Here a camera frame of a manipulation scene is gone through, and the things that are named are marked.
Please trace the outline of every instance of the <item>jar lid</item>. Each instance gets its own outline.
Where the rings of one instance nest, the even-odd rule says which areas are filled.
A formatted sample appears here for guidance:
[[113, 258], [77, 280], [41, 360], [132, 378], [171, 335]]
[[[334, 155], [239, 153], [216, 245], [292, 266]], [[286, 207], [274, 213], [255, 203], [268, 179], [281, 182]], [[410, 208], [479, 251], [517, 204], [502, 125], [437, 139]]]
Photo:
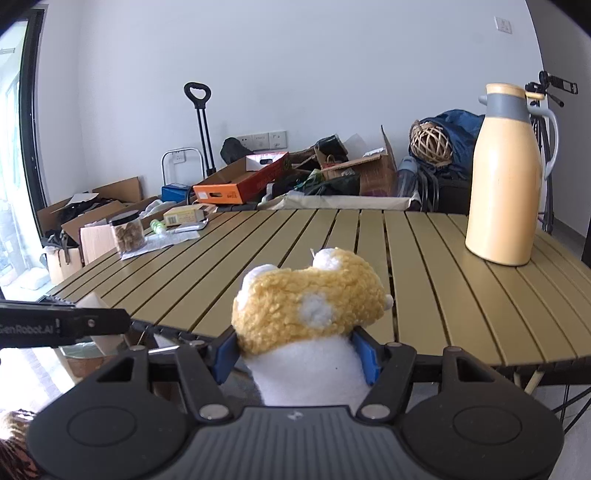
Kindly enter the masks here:
[[139, 218], [139, 211], [131, 210], [130, 212], [121, 213], [120, 215], [114, 216], [109, 223], [112, 226], [124, 225], [132, 220]]

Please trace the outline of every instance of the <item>white wall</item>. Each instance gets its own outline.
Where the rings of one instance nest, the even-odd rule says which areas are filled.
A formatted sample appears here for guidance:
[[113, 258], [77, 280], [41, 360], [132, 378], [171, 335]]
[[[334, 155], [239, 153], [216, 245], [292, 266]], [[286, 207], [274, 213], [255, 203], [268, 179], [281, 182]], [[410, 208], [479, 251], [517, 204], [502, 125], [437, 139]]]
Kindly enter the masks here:
[[553, 170], [556, 218], [587, 235], [591, 216], [591, 38], [548, 0], [528, 2], [540, 42], [544, 68], [579, 85], [573, 96], [550, 88], [564, 102], [552, 100], [560, 127], [560, 152]]
[[89, 187], [80, 129], [79, 43], [84, 0], [49, 0], [37, 70], [37, 141], [49, 203]]
[[87, 0], [80, 45], [89, 178], [143, 175], [149, 194], [164, 151], [200, 148], [189, 81], [212, 88], [218, 165], [228, 136], [287, 130], [293, 151], [359, 133], [375, 148], [380, 124], [400, 160], [414, 120], [483, 113], [486, 83], [541, 70], [524, 0]]

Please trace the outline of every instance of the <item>water bottle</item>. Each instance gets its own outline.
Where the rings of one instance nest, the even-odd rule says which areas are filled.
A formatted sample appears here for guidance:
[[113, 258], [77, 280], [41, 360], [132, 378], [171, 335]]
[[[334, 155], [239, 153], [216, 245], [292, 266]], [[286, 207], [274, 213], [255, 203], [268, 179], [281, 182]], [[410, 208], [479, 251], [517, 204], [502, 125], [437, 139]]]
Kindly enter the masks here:
[[398, 190], [397, 197], [412, 197], [417, 189], [417, 160], [411, 156], [406, 156], [400, 162], [398, 167]]

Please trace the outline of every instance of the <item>metal screw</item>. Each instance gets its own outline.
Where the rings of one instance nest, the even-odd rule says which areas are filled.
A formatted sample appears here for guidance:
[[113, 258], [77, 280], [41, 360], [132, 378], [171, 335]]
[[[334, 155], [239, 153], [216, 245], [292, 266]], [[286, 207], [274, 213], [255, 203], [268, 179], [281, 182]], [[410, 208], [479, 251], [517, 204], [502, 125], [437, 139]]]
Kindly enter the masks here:
[[361, 415], [370, 420], [381, 420], [390, 415], [390, 409], [386, 405], [372, 403], [361, 409]]
[[227, 417], [229, 413], [228, 407], [219, 403], [210, 403], [199, 410], [199, 414], [207, 420], [221, 420]]

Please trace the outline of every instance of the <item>black window frame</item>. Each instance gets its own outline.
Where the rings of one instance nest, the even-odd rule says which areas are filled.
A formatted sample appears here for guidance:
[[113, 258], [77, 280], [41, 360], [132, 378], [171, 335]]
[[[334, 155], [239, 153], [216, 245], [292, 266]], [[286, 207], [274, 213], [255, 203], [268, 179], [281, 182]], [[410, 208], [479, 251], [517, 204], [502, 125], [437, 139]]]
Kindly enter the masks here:
[[27, 31], [22, 48], [21, 71], [19, 75], [20, 89], [18, 92], [21, 152], [29, 200], [33, 209], [33, 218], [35, 219], [40, 236], [43, 233], [41, 232], [37, 212], [47, 206], [47, 201], [43, 190], [37, 150], [35, 93], [37, 85], [37, 61], [44, 18], [45, 9], [42, 8], [31, 8], [19, 17], [19, 20], [27, 21]]

